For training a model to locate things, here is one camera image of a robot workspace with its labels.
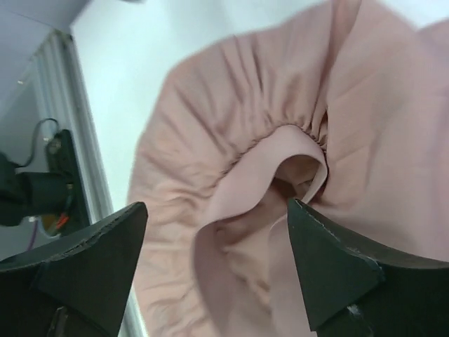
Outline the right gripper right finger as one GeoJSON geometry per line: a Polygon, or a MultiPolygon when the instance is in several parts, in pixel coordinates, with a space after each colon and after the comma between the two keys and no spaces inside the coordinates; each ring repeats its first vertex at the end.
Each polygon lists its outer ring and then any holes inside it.
{"type": "Polygon", "coordinates": [[[448,335],[448,263],[390,248],[298,199],[288,234],[318,336],[448,335]]]}

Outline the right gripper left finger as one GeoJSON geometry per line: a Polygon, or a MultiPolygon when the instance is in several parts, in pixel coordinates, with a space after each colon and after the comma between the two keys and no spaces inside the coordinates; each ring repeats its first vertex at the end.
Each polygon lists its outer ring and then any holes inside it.
{"type": "Polygon", "coordinates": [[[2,336],[118,336],[147,223],[136,202],[1,262],[2,336]]]}

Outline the dusty pink skirt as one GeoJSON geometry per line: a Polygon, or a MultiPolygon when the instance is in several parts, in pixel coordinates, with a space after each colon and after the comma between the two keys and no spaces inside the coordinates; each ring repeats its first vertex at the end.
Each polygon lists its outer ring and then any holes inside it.
{"type": "Polygon", "coordinates": [[[150,336],[309,336],[287,201],[448,259],[448,21],[325,1],[166,78],[129,200],[150,336]]]}

